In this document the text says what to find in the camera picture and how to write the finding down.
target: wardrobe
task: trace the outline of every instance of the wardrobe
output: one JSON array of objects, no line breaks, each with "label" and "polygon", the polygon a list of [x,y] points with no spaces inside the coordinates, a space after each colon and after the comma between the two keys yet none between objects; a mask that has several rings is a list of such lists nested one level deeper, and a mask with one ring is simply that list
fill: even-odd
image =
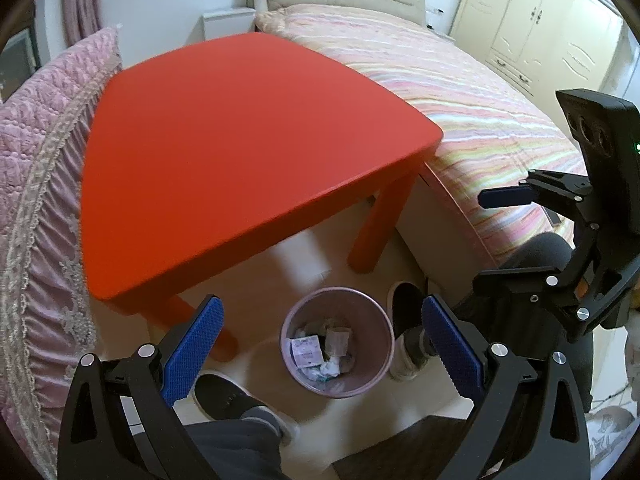
[{"label": "wardrobe", "polygon": [[461,0],[451,36],[571,138],[555,92],[600,90],[622,27],[610,0]]}]

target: red table leg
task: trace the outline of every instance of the red table leg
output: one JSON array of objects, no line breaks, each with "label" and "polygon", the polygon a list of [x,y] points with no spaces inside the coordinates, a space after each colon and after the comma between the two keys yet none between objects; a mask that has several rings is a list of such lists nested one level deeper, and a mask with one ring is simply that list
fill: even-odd
[{"label": "red table leg", "polygon": [[[173,296],[164,303],[156,304],[153,309],[140,312],[151,324],[163,330],[184,323],[193,316],[193,307],[179,296]],[[238,340],[226,328],[223,328],[209,355],[219,362],[231,361],[238,354]]]},{"label": "red table leg", "polygon": [[393,181],[380,190],[371,213],[360,229],[347,263],[360,274],[371,272],[389,241],[409,193],[414,186],[417,171]]}]

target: red tabletop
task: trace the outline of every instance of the red tabletop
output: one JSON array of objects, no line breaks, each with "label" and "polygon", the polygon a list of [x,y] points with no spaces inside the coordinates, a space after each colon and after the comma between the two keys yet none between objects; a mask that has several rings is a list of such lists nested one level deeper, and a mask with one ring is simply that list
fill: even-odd
[{"label": "red tabletop", "polygon": [[176,294],[321,220],[325,198],[348,206],[372,176],[399,178],[398,161],[424,158],[441,136],[382,86],[268,34],[128,68],[108,83],[86,152],[89,290]]}]

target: curtain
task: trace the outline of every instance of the curtain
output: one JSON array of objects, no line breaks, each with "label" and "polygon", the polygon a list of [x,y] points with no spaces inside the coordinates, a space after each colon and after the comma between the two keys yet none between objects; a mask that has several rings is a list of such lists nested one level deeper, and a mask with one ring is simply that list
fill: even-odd
[{"label": "curtain", "polygon": [[102,28],[99,0],[62,0],[62,11],[68,46]]}]

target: person's leg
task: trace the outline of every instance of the person's leg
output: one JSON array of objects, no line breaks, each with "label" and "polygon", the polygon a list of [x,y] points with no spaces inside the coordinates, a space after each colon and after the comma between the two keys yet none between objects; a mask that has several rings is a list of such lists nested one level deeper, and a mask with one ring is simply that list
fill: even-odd
[{"label": "person's leg", "polygon": [[[198,378],[194,397],[216,420],[185,429],[221,480],[289,480],[280,467],[280,444],[296,436],[292,420],[213,373]],[[135,439],[149,471],[165,478],[146,434]]]},{"label": "person's leg", "polygon": [[[524,244],[500,268],[555,266],[564,269],[572,250],[566,241],[553,233],[538,235]],[[397,380],[410,380],[436,355],[420,325],[422,295],[419,288],[407,283],[402,294],[391,297],[392,323],[396,334],[396,354],[390,370]],[[472,322],[488,341],[501,341],[514,352],[531,358],[544,358],[555,349],[567,356],[586,411],[591,407],[593,373],[593,335],[588,334],[574,345],[564,338],[560,323],[542,308],[493,303],[487,298],[467,296],[453,308],[459,319]]]}]

